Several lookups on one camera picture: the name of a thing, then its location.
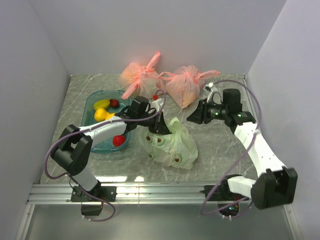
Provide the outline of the light green plastic bag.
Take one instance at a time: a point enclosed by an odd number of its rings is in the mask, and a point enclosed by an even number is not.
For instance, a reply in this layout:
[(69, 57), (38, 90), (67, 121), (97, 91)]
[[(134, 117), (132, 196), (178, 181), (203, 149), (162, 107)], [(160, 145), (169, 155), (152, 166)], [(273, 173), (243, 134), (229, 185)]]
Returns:
[(195, 139), (177, 117), (168, 124), (171, 134), (159, 135), (148, 128), (139, 132), (139, 142), (148, 156), (166, 167), (191, 170), (198, 157)]

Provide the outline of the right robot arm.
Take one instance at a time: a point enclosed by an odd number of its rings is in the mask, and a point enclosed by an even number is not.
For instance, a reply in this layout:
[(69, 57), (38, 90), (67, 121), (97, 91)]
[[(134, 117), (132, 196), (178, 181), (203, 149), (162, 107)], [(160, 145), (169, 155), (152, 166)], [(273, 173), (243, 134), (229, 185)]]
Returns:
[(243, 110), (240, 91), (236, 88), (224, 89), (221, 103), (216, 103), (213, 97), (218, 89), (209, 85), (204, 89), (208, 92), (207, 98), (199, 101), (187, 121), (196, 124), (223, 121), (247, 150), (257, 173), (256, 180), (236, 174), (225, 176), (216, 186), (221, 196), (226, 200), (236, 195), (246, 197), (260, 210), (291, 204), (298, 173), (294, 168), (286, 167), (272, 151), (253, 115)]

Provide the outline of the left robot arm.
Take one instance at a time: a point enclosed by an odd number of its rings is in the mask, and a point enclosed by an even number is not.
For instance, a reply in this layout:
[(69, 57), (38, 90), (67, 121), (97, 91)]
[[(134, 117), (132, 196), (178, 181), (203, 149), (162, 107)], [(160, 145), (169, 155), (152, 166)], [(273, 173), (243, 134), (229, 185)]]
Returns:
[(123, 149), (127, 143), (119, 143), (116, 138), (126, 138), (137, 126), (146, 127), (153, 134), (169, 135), (163, 107), (163, 104), (152, 107), (147, 98), (137, 96), (130, 105), (106, 120), (82, 127), (68, 125), (49, 150), (49, 155), (78, 185), (75, 194), (84, 195), (88, 201), (113, 201), (115, 194), (105, 193), (88, 168), (91, 152), (112, 153)]

